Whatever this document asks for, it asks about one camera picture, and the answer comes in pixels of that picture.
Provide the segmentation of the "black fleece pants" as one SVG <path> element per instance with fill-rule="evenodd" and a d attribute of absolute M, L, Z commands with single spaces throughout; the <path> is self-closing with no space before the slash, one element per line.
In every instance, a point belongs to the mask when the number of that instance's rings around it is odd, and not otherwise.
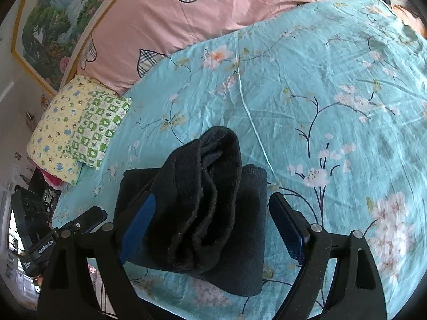
<path fill-rule="evenodd" d="M 124 173 L 114 212 L 119 260 L 257 295 L 266 200 L 266 171 L 242 164 L 233 130 L 212 127 L 160 168 Z"/>

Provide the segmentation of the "yellow cartoon print pillow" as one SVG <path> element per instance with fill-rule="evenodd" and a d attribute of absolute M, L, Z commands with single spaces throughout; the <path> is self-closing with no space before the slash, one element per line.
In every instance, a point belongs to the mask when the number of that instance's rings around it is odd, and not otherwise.
<path fill-rule="evenodd" d="M 75 76 L 52 99 L 27 144 L 30 159 L 60 181 L 76 184 L 81 165 L 66 155 L 66 146 L 92 91 L 100 84 L 94 79 Z"/>

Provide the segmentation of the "green checkered pillow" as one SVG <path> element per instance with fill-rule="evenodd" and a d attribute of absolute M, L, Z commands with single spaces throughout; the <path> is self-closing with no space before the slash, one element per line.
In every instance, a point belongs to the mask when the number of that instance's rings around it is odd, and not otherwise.
<path fill-rule="evenodd" d="M 99 169 L 131 105 L 132 98 L 93 91 L 65 148 L 66 156 Z"/>

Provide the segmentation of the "teal floral bed sheet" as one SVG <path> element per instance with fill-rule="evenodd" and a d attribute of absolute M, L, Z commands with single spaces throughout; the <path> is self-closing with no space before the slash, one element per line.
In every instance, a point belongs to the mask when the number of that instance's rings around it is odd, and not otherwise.
<path fill-rule="evenodd" d="M 305 4 L 161 60 L 98 170 L 62 193 L 60 227 L 114 213 L 125 170 L 157 168 L 212 126 L 268 189 L 333 233 L 366 235 L 388 317 L 426 273 L 426 41 L 379 0 Z"/>

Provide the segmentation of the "gold framed landscape painting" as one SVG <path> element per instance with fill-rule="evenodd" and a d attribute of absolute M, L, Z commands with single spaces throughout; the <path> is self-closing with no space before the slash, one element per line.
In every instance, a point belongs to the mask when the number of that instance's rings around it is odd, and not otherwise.
<path fill-rule="evenodd" d="M 46 94 L 55 96 L 74 71 L 86 35 L 113 1 L 20 1 L 11 53 Z"/>

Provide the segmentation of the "pink quilt with plaid hearts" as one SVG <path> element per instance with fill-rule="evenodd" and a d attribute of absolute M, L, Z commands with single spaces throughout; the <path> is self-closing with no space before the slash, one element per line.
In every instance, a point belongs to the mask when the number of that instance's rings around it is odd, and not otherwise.
<path fill-rule="evenodd" d="M 90 32 L 77 73 L 125 93 L 163 58 L 321 0 L 115 0 Z"/>

